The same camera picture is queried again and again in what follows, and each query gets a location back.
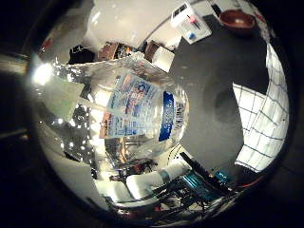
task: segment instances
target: desk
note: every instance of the desk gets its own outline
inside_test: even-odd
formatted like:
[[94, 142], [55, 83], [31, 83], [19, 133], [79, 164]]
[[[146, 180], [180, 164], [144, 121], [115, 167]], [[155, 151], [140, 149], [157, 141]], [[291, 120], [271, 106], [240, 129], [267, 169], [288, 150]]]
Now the desk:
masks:
[[207, 170], [229, 170], [243, 144], [232, 82], [266, 93], [266, 44], [257, 28], [251, 38], [242, 39], [214, 16], [204, 19], [212, 35], [193, 45], [182, 39], [169, 75], [183, 87], [190, 102], [181, 144]]

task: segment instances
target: wooden bowl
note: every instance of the wooden bowl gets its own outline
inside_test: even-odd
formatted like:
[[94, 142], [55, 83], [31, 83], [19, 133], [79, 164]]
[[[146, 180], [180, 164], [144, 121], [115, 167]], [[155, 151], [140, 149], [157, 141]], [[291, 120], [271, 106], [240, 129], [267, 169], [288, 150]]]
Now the wooden bowl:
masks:
[[252, 34], [256, 25], [254, 17], [235, 9], [224, 11], [219, 16], [220, 22], [236, 35], [248, 36]]

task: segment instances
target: plastic water bottle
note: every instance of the plastic water bottle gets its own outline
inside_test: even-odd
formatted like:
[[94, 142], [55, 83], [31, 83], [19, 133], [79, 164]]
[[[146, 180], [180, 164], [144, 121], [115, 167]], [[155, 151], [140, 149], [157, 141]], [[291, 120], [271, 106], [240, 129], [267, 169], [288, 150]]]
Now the plastic water bottle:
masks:
[[66, 153], [91, 166], [105, 158], [112, 168], [152, 159], [179, 142], [188, 122], [184, 90], [134, 56], [80, 66], [55, 63], [49, 82], [37, 91], [42, 121], [48, 120]]
[[100, 81], [91, 94], [96, 103], [106, 103], [108, 108], [99, 138], [104, 139], [113, 167], [151, 159], [180, 141], [189, 111], [187, 96], [180, 86], [160, 78], [148, 82], [126, 68], [103, 74], [98, 74]]

